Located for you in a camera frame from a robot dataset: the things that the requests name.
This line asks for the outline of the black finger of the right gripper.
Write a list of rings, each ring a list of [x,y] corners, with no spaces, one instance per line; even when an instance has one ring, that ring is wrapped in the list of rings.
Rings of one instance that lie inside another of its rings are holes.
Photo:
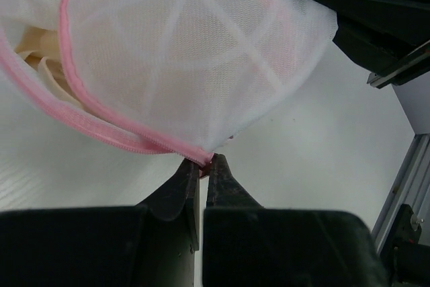
[[[371,74],[372,87],[429,72],[429,0],[313,0],[337,14],[333,42]]]

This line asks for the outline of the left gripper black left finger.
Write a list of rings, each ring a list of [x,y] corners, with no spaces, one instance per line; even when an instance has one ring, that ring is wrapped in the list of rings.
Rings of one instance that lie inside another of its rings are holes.
[[[193,286],[199,168],[134,206],[1,213],[2,286]]]

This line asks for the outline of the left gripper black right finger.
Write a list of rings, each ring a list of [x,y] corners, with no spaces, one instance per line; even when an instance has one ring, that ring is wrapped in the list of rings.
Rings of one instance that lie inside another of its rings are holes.
[[[387,286],[370,231],[336,210],[262,207],[213,157],[203,218],[204,286]]]

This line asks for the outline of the white mesh laundry bag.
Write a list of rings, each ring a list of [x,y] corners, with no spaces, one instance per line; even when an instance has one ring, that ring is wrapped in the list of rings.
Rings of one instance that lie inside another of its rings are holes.
[[[56,31],[55,97],[16,52]],[[337,31],[313,0],[1,0],[1,209],[131,205],[295,92]]]

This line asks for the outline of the beige bra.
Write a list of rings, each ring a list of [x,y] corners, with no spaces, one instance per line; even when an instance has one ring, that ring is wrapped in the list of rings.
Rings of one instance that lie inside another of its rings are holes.
[[[60,61],[56,31],[36,27],[28,28],[16,46],[15,52],[37,72],[39,78],[55,97],[89,112],[67,83]]]

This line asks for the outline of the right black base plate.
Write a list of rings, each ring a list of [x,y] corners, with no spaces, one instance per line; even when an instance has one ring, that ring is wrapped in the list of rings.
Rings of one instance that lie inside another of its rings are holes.
[[[381,252],[390,285],[429,285],[429,246],[419,243],[422,224],[408,204],[400,206]]]

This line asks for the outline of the aluminium rail frame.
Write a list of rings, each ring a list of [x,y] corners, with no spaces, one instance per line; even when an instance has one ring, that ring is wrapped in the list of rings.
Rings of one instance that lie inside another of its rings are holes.
[[[376,249],[385,260],[397,240],[419,242],[429,222],[429,135],[416,135],[388,192],[372,230]]]

